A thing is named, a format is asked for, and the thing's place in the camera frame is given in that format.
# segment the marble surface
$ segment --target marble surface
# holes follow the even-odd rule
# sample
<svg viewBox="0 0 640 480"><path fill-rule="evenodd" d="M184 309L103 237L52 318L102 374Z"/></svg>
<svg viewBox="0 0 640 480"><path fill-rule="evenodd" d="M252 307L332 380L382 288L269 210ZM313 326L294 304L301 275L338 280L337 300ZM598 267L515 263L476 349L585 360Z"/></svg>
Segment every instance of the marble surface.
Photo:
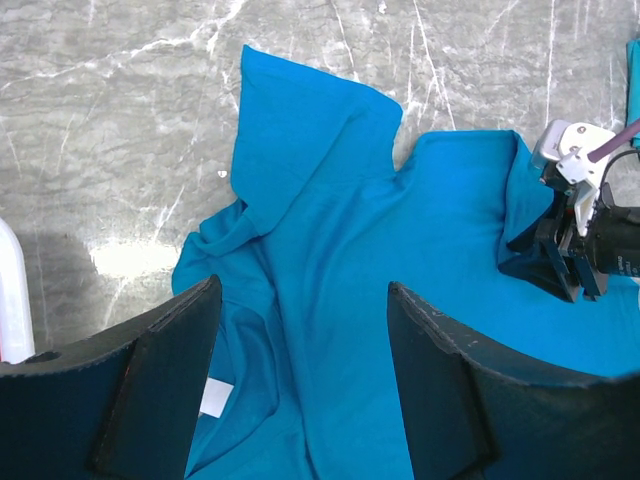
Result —
<svg viewBox="0 0 640 480"><path fill-rule="evenodd" d="M636 0L4 0L0 216L38 351L171 295L185 235L233 200L242 45L370 84L421 132L618 130ZM640 204L633 159L612 171Z"/></svg>

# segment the robotic hand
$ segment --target robotic hand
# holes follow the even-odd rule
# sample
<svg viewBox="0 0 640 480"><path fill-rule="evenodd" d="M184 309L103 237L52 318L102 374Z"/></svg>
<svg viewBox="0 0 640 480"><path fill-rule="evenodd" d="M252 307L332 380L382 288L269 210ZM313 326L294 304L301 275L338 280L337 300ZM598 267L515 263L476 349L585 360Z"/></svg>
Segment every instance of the robotic hand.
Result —
<svg viewBox="0 0 640 480"><path fill-rule="evenodd" d="M597 300L609 275L640 277L640 207L615 205L606 176L620 158L611 153L640 131L640 120L620 134L562 120L551 122L531 158L553 203L508 248L519 255L499 270L567 301Z"/></svg>

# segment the blue shirt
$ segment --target blue shirt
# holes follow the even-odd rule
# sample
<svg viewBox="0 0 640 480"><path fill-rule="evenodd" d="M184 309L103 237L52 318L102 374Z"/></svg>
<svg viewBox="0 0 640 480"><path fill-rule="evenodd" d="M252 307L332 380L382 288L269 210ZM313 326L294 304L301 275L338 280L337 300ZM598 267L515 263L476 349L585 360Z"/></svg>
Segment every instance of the blue shirt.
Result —
<svg viewBox="0 0 640 480"><path fill-rule="evenodd" d="M567 304L501 275L505 244L550 204L510 131L435 132L396 172L402 110L361 84L245 47L231 185L188 236L181 292L216 274L210 376L186 475L410 479L386 326L387 286L512 348L600 375L640 367L637 286Z"/></svg>

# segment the clothing label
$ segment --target clothing label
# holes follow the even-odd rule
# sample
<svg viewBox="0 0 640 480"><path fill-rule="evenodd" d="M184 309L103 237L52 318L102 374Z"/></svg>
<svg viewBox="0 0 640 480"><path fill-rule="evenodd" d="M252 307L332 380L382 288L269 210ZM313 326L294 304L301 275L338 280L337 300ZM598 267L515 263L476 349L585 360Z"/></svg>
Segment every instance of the clothing label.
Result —
<svg viewBox="0 0 640 480"><path fill-rule="evenodd" d="M233 385L215 378L207 378L204 393L202 394L200 413L220 418L232 390Z"/></svg>

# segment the teal fabric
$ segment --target teal fabric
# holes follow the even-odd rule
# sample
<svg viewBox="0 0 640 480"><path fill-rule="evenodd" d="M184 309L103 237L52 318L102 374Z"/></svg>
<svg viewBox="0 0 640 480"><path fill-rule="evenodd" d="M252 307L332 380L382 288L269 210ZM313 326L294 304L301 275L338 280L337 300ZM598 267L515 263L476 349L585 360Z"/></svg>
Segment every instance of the teal fabric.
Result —
<svg viewBox="0 0 640 480"><path fill-rule="evenodd" d="M627 125L640 118L640 41L627 43L627 66L629 75L629 98L627 100ZM640 134L633 137L631 144L640 146Z"/></svg>
<svg viewBox="0 0 640 480"><path fill-rule="evenodd" d="M188 236L173 274L176 293L220 276L210 375L235 385L220 419L198 421L187 477L412 478L390 281L534 357L640 367L631 282L569 305L498 272L506 241L551 201L517 134L429 133L396 172L393 100L250 48L241 68L238 200Z"/></svg>

